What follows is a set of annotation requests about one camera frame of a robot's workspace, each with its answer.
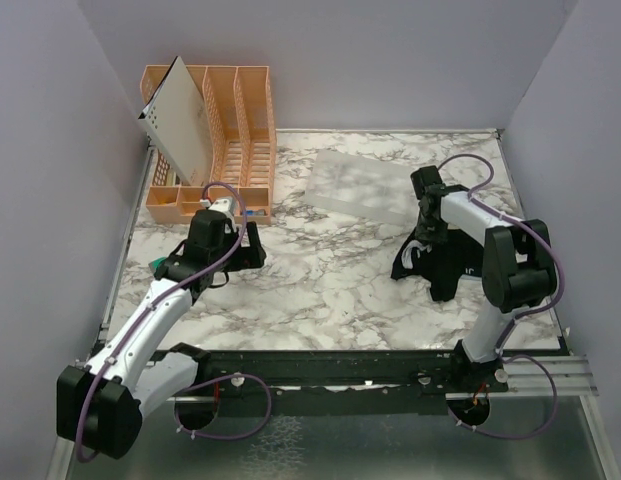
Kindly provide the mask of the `black white boxer briefs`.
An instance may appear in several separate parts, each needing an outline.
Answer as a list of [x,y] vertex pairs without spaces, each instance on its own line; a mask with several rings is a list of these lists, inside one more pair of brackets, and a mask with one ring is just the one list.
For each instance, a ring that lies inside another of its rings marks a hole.
[[434,302],[447,302],[455,297],[462,277],[482,278],[483,252],[476,240],[459,229],[449,230],[442,244],[420,242],[412,232],[393,261],[390,277],[395,281],[421,277],[430,283]]

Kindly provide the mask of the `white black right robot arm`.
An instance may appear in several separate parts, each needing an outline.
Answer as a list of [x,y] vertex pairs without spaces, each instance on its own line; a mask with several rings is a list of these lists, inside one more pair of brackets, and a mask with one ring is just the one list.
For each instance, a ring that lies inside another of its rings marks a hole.
[[451,383],[471,391],[484,381],[484,367],[499,362],[518,321],[562,297],[564,273],[543,221],[495,210],[473,190],[445,183],[436,166],[422,167],[410,179],[417,224],[394,260],[392,276],[425,278],[435,302],[453,299],[463,275],[480,278],[482,309],[449,367]]

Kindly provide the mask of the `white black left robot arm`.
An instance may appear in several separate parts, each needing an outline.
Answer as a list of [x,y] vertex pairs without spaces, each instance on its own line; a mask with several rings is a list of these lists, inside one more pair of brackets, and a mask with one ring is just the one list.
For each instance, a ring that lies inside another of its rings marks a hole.
[[119,332],[82,366],[68,366],[56,384],[56,431],[75,444],[78,461],[124,456],[144,419],[175,394],[217,391],[210,353],[185,343],[157,347],[207,289],[216,274],[263,267],[266,253],[255,222],[237,226],[218,207],[198,211],[188,236],[154,270],[141,305]]

